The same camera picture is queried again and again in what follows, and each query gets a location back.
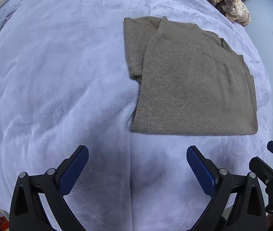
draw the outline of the metal screw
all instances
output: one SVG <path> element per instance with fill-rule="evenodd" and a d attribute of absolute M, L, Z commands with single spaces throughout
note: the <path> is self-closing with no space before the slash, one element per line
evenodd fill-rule
<path fill-rule="evenodd" d="M 249 176 L 250 176 L 251 178 L 253 178 L 253 179 L 254 179 L 254 178 L 256 177 L 256 174 L 255 174 L 255 173 L 253 173 L 253 172 L 250 172 L 250 173 L 249 173 Z"/>
<path fill-rule="evenodd" d="M 227 175 L 227 170 L 225 168 L 220 169 L 219 172 L 224 176 Z"/>
<path fill-rule="evenodd" d="M 23 178 L 25 175 L 26 175 L 25 172 L 21 172 L 21 173 L 19 174 L 19 177 L 20 177 L 20 178 Z"/>
<path fill-rule="evenodd" d="M 50 168 L 50 169 L 48 169 L 48 171 L 47 171 L 47 174 L 48 175 L 52 175 L 52 174 L 54 174 L 55 173 L 55 169 L 54 168 Z"/>

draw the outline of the ribbed neckline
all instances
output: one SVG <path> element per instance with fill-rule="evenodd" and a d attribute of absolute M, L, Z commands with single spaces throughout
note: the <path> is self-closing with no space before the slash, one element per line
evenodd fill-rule
<path fill-rule="evenodd" d="M 168 40 L 191 47 L 198 46 L 194 37 L 191 37 L 191 31 L 170 23 L 166 17 L 161 18 L 157 32 L 162 34 Z"/>

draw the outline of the striped cloth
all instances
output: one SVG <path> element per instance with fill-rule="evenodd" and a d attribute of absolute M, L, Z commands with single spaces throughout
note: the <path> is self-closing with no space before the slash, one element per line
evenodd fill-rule
<path fill-rule="evenodd" d="M 225 0 L 213 0 L 215 3 L 225 2 Z M 225 17 L 231 22 L 237 21 L 243 26 L 247 26 L 251 22 L 250 12 L 241 0 L 233 0 L 229 8 L 228 4 L 222 5 L 221 8 L 225 12 Z"/>

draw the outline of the lavender fleece blanket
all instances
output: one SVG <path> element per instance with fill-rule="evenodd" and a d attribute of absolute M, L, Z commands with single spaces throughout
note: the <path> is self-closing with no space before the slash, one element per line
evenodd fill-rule
<path fill-rule="evenodd" d="M 123 19 L 142 16 L 196 23 L 244 56 L 255 79 L 257 134 L 129 130 L 139 85 L 129 78 Z M 65 200 L 86 230 L 187 230 L 209 202 L 187 148 L 196 145 L 218 167 L 241 175 L 252 157 L 268 161 L 270 93 L 244 28 L 206 0 L 9 0 L 0 9 L 0 208 L 10 210 L 21 171 L 44 173 L 83 144 L 89 161 Z"/>

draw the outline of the plush blanket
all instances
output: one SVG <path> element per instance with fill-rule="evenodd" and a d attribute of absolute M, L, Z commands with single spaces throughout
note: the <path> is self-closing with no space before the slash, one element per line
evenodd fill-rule
<path fill-rule="evenodd" d="M 123 19 L 166 16 L 196 23 L 244 56 L 255 79 L 259 130 L 251 136 L 131 132 L 139 85 L 129 78 Z M 206 158 L 245 175 L 268 161 L 270 84 L 238 23 L 206 0 L 9 0 L 0 8 L 0 208 L 18 174 L 57 167 L 80 145 L 89 161 L 65 197 L 87 230 L 189 229 L 209 202 L 186 161 Z M 56 221 L 43 200 L 52 225 Z"/>

